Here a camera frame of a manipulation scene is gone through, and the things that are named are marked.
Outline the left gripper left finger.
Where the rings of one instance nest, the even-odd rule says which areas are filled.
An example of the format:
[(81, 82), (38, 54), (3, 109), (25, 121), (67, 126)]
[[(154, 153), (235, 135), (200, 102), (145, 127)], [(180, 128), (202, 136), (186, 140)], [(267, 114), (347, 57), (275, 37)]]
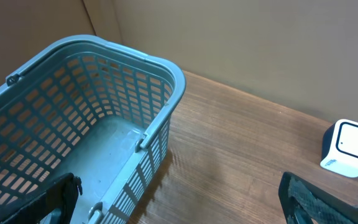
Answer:
[(39, 223), (48, 215), (50, 223), (70, 223), (82, 194), (81, 179), (71, 172), (63, 174), (38, 193), (32, 192), (0, 209), (0, 223)]

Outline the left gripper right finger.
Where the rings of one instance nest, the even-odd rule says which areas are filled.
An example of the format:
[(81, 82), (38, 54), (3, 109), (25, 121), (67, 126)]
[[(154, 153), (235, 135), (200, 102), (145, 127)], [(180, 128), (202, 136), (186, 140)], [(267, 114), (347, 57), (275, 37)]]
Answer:
[(283, 173), (278, 196), (288, 224), (358, 224), (358, 206), (339, 200), (291, 172)]

